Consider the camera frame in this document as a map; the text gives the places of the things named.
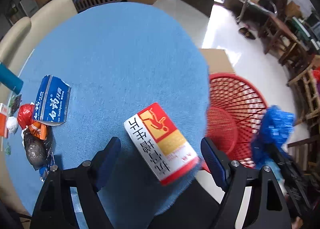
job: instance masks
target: blue tablecloth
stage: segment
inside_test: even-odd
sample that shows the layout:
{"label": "blue tablecloth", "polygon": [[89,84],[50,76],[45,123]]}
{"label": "blue tablecloth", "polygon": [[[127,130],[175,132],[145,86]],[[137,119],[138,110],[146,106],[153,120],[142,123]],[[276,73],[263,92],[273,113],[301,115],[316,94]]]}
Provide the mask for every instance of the blue tablecloth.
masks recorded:
{"label": "blue tablecloth", "polygon": [[[199,50],[182,27],[157,8],[106,4],[70,18],[35,48],[21,74],[23,104],[35,101],[47,74],[71,86],[67,122],[53,128],[54,153],[61,155],[63,168],[77,167],[112,136],[119,137],[121,153],[99,197],[115,228],[146,228],[188,187],[199,166],[161,186],[123,123],[158,102],[201,156],[208,69]],[[26,159],[20,133],[19,128],[8,139],[12,150],[6,162],[22,203],[32,213],[43,183]],[[81,214],[78,221],[85,227]]]}

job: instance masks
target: red basket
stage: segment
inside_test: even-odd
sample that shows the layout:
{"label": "red basket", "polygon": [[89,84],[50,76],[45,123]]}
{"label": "red basket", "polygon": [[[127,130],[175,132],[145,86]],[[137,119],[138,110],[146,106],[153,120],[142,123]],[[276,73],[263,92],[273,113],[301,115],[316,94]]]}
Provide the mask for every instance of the red basket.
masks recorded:
{"label": "red basket", "polygon": [[232,160],[251,158],[250,142],[267,104],[258,90],[235,74],[211,74],[207,136]]}

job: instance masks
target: metal bolt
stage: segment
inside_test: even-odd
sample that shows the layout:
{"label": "metal bolt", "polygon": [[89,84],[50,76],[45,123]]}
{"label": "metal bolt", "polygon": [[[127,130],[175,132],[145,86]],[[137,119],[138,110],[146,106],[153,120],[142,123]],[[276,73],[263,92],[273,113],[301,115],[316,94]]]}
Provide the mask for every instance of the metal bolt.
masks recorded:
{"label": "metal bolt", "polygon": [[90,160],[85,160],[84,162],[82,162],[82,166],[90,166],[90,165],[91,165]]}
{"label": "metal bolt", "polygon": [[233,165],[234,167],[238,167],[240,164],[239,164],[239,161],[232,160],[231,165]]}
{"label": "metal bolt", "polygon": [[270,172],[271,168],[269,166],[263,166],[263,170],[266,172]]}
{"label": "metal bolt", "polygon": [[58,166],[57,165],[52,165],[50,170],[53,171],[53,172],[56,172],[58,170]]}

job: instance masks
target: yellow rectangle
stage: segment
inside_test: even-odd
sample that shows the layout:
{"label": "yellow rectangle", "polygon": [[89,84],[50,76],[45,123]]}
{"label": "yellow rectangle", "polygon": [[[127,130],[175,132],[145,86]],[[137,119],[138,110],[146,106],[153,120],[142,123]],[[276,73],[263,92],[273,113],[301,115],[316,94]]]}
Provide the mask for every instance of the yellow rectangle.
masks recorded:
{"label": "yellow rectangle", "polygon": [[186,139],[179,130],[175,130],[167,137],[157,143],[163,154],[166,156],[175,151],[178,147],[182,146]]}

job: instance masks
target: floor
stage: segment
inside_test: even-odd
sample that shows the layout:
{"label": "floor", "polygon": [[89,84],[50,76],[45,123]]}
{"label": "floor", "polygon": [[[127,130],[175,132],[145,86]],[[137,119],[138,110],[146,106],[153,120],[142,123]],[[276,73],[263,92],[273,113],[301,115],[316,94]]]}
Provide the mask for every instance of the floor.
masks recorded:
{"label": "floor", "polygon": [[[243,25],[236,24],[230,11],[214,5],[209,19],[181,0],[157,0],[154,6],[175,18],[197,47],[224,49],[236,74],[249,80],[263,94],[268,105],[278,105],[283,111],[296,113],[291,89],[286,86],[286,69],[276,57],[263,53],[259,38],[248,40],[238,33]],[[288,142],[308,137],[307,126],[300,124],[295,127]],[[224,192],[216,186],[209,173],[199,171],[196,179],[219,203],[222,201]],[[246,188],[236,229],[242,228],[250,193],[251,189]]]}

